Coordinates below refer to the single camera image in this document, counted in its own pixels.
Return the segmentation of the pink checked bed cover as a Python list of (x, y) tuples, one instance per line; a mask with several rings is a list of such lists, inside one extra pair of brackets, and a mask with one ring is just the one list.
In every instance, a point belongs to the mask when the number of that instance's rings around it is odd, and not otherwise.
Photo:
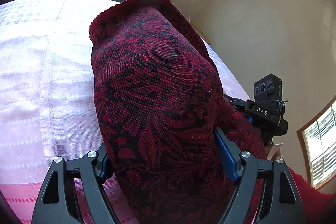
[(31, 223), (57, 156), (102, 144), (93, 101), (89, 25), (111, 0), (16, 0), (1, 5), (1, 194)]

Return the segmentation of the dark red floral sweater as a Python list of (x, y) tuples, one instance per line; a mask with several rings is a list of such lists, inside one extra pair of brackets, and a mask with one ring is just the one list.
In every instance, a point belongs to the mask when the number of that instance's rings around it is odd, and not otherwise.
[(139, 223), (217, 223), (234, 184), (214, 128), (259, 159), (260, 131), (224, 98), (206, 46), (170, 0), (126, 0), (91, 23), (94, 103)]

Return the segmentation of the small side window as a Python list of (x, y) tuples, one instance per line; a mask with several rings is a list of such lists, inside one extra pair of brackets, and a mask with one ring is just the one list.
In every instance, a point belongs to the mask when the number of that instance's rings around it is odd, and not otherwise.
[(308, 181), (318, 189), (335, 177), (335, 100), (297, 133), (303, 141)]

